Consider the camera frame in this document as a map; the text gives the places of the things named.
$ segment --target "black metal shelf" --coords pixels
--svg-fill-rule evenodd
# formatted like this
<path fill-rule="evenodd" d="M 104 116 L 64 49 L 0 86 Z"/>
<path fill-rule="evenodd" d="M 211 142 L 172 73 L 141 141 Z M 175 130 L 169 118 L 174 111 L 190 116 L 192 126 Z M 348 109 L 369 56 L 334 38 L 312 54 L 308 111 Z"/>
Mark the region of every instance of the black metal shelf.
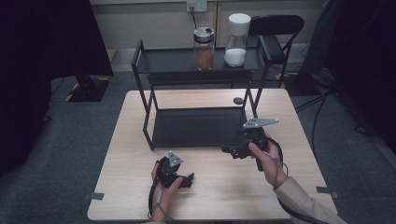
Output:
<path fill-rule="evenodd" d="M 140 40 L 132 60 L 132 68 L 146 110 L 143 132 L 151 150 L 156 147 L 218 147 L 238 145 L 245 139 L 236 130 L 245 123 L 245 105 L 249 99 L 253 116 L 260 100 L 262 86 L 256 99 L 250 91 L 254 72 L 262 72 L 262 82 L 267 74 L 262 59 L 265 48 L 259 43 L 247 48 L 247 59 L 240 67 L 230 67 L 224 62 L 224 48 L 215 48 L 214 67 L 210 70 L 196 68 L 193 49 L 145 49 Z M 150 96 L 147 99 L 140 80 L 141 74 L 148 76 Z M 155 86 L 246 83 L 246 94 L 241 105 L 201 108 L 159 108 Z M 152 141 L 147 132 L 152 103 L 156 119 Z"/>

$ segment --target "wooden table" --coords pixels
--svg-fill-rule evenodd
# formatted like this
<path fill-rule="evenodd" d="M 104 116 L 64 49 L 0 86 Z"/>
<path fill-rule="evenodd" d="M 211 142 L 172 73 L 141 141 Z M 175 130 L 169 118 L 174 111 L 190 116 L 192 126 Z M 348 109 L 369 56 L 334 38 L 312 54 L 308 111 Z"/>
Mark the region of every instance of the wooden table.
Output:
<path fill-rule="evenodd" d="M 157 91 L 156 94 L 161 107 L 230 106 L 234 97 L 244 96 L 245 90 Z M 246 113 L 251 117 L 249 109 L 247 105 Z M 282 89 L 264 89 L 257 112 L 259 118 L 279 119 L 279 123 L 264 129 L 282 146 L 290 175 L 311 197 L 336 212 L 331 196 L 317 193 L 316 187 L 326 187 L 326 184 L 288 93 Z M 168 150 L 184 160 L 177 172 L 179 175 L 195 173 L 191 188 L 180 189 L 173 201 L 169 212 L 173 219 L 290 218 L 278 204 L 272 186 L 265 181 L 264 173 L 257 170 L 254 160 L 233 160 L 219 147 L 150 151 L 142 132 L 144 117 L 139 92 L 128 92 L 95 189 L 105 196 L 101 201 L 92 200 L 88 211 L 90 219 L 147 220 L 150 172 L 155 161 L 167 156 Z M 152 133 L 155 116 L 150 117 L 148 132 Z"/>

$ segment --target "person's left hand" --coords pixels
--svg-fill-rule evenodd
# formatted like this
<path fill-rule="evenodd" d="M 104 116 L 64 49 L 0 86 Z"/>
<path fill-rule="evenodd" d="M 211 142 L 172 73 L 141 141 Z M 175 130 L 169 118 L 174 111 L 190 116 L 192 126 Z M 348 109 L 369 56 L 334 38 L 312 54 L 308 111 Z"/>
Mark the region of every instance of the person's left hand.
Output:
<path fill-rule="evenodd" d="M 154 168 L 151 171 L 151 177 L 154 180 L 159 163 L 155 163 Z M 178 179 L 173 182 L 173 184 L 169 187 L 169 189 L 164 188 L 161 182 L 157 184 L 154 190 L 154 194 L 152 197 L 152 211 L 151 211 L 151 219 L 150 221 L 157 221 L 157 222 L 164 222 L 167 217 L 167 213 L 169 211 L 169 207 L 172 203 L 173 196 L 180 186 L 181 182 L 183 181 L 183 177 L 179 177 Z M 160 192 L 160 189 L 163 191 L 163 196 L 161 199 L 160 204 L 157 205 L 157 198 Z"/>

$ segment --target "wall outlet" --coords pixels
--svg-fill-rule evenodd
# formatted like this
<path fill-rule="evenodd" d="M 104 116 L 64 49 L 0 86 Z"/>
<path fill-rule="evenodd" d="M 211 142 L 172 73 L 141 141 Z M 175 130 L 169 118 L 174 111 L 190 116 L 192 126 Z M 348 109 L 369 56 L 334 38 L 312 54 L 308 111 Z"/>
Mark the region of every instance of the wall outlet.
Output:
<path fill-rule="evenodd" d="M 195 0 L 187 0 L 187 12 L 197 11 L 197 2 Z"/>
<path fill-rule="evenodd" d="M 187 0 L 187 12 L 206 12 L 207 1 L 206 0 Z"/>

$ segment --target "white lid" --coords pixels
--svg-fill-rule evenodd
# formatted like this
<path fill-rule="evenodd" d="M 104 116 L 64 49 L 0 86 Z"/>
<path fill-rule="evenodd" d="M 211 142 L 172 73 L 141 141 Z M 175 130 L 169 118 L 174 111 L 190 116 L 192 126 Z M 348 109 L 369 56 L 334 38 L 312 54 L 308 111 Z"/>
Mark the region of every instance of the white lid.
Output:
<path fill-rule="evenodd" d="M 247 14 L 235 13 L 228 18 L 228 30 L 232 35 L 248 33 L 251 18 Z"/>

